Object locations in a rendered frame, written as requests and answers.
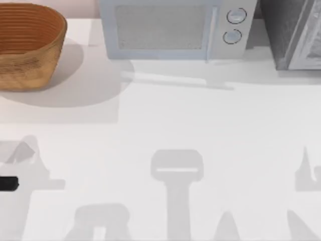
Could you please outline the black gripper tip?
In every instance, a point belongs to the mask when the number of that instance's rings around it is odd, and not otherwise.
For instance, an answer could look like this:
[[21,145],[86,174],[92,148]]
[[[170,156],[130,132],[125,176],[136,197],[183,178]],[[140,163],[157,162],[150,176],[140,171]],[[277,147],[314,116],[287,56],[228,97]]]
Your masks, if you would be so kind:
[[19,187],[17,176],[0,176],[0,192],[16,191]]

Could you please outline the pale microwave oven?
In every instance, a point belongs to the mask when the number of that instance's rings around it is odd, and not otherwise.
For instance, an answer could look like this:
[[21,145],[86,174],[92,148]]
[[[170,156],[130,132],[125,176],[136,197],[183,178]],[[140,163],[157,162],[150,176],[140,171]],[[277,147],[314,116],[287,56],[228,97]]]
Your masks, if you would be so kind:
[[[257,4],[257,0],[220,1],[221,3],[216,15],[215,35],[213,38],[210,61],[216,59],[238,59],[243,56]],[[247,12],[247,17],[242,23],[234,25],[227,21],[226,16],[229,10],[237,8],[243,8]],[[241,31],[242,39],[237,44],[228,45],[223,41],[223,35],[225,32],[233,29]]]

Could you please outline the round microwave knob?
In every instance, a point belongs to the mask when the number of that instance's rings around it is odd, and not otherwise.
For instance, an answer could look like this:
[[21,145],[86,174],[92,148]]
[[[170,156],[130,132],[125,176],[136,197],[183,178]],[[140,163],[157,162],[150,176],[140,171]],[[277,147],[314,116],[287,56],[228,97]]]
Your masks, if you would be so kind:
[[227,31],[223,35],[223,41],[228,45],[237,44],[238,42],[240,42],[241,39],[242,39],[242,33],[237,29]]
[[234,25],[242,23],[246,17],[247,12],[243,8],[229,10],[226,16],[227,21]]

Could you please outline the grey cabinet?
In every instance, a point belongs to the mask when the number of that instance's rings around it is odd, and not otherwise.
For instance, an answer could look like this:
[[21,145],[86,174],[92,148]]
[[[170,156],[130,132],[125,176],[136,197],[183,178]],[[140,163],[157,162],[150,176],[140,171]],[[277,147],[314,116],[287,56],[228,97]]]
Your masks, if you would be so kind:
[[261,0],[277,70],[321,70],[321,0]]

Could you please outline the microwave oven door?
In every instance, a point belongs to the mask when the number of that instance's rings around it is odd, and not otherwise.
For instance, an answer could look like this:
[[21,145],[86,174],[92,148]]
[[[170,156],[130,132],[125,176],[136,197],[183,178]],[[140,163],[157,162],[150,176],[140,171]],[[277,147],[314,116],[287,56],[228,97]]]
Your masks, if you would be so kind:
[[98,0],[109,59],[206,60],[220,0]]

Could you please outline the brown woven basket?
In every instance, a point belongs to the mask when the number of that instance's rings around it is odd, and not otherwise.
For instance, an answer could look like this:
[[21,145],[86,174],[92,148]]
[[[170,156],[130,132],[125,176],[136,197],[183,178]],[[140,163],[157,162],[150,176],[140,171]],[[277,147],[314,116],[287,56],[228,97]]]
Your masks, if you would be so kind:
[[45,87],[61,56],[67,21],[33,3],[0,3],[0,91]]

